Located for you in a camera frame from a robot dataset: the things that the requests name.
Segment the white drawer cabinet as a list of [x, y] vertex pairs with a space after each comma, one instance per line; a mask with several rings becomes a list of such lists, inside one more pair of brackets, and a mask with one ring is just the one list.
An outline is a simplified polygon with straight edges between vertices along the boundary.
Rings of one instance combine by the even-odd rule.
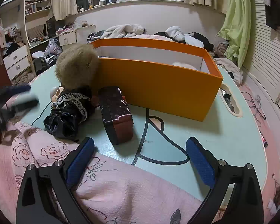
[[27, 46], [24, 45], [12, 52], [10, 55], [7, 55], [3, 59], [3, 62], [9, 79], [13, 80], [23, 71], [31, 67]]

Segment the cream knit sweater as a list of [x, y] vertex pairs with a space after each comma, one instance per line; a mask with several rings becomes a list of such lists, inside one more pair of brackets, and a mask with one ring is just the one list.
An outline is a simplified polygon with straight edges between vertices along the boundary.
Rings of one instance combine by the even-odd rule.
[[144, 32], [145, 28], [139, 24], [122, 24], [106, 29], [100, 38], [130, 38]]

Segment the pink bed quilt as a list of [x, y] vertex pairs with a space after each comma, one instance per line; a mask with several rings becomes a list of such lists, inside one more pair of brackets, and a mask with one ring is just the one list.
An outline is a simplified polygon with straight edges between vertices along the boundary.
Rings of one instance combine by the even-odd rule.
[[[0, 210], [11, 223], [28, 165], [53, 166], [77, 148], [26, 123], [7, 123], [0, 134]], [[92, 147], [80, 152], [65, 184], [94, 223], [187, 223], [201, 205], [179, 187]]]

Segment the orange cardboard box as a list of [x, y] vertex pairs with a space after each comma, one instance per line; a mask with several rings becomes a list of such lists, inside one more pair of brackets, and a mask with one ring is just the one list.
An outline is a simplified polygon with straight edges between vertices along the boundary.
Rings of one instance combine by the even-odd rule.
[[145, 38], [98, 39], [92, 45], [100, 56], [94, 87], [118, 86], [135, 106], [203, 121], [223, 81], [204, 48]]

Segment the black lace doll dress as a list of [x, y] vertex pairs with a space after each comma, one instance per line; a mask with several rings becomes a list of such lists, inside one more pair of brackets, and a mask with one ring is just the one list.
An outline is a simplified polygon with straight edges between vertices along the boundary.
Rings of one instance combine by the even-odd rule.
[[43, 123], [45, 130], [58, 139], [74, 140], [79, 126], [95, 112], [92, 90], [82, 86], [75, 90], [63, 90], [51, 106], [51, 113]]

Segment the white fur pompom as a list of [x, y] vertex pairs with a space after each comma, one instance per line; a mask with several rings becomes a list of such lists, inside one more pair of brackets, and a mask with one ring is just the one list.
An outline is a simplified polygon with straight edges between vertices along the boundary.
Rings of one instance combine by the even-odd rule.
[[172, 65], [197, 71], [197, 69], [193, 65], [187, 63], [174, 62]]

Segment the green hanging garment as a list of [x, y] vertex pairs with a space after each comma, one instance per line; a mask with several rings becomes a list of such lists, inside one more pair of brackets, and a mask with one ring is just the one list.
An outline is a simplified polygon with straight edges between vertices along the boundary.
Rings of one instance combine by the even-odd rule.
[[251, 0], [229, 0], [229, 7], [218, 36], [229, 41], [225, 56], [242, 67], [250, 40]]

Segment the tan fur pompom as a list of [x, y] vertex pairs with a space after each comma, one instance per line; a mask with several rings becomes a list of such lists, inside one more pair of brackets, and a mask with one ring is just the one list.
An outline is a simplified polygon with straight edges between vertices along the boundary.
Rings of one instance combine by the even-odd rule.
[[64, 88], [75, 90], [92, 85], [99, 65], [93, 45], [77, 43], [59, 55], [55, 74]]

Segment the dark red pouch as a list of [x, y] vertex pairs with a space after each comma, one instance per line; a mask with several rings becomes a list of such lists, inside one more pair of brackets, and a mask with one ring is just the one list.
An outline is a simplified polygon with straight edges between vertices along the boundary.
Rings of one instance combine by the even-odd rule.
[[102, 122], [112, 145], [128, 142], [133, 137], [133, 119], [128, 103], [117, 86], [98, 91]]

